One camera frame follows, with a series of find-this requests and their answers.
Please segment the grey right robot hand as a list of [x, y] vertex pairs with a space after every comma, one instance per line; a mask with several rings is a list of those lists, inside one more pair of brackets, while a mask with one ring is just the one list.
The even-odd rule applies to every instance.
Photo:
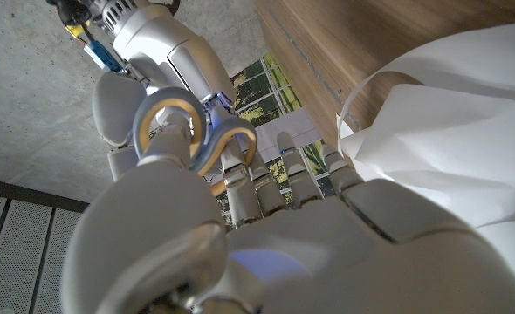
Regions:
[[98, 134], [110, 151], [113, 179], [155, 160], [169, 159], [204, 176], [244, 169], [256, 152], [253, 126], [232, 114], [236, 93], [209, 43], [149, 1], [96, 1], [113, 48], [86, 48], [106, 65], [93, 90]]

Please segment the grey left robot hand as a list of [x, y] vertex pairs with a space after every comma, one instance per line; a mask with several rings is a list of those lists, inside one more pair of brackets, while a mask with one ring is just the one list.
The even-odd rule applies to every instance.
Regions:
[[164, 113], [141, 162], [81, 216], [65, 313], [515, 313], [515, 273], [474, 229], [386, 181], [227, 230]]

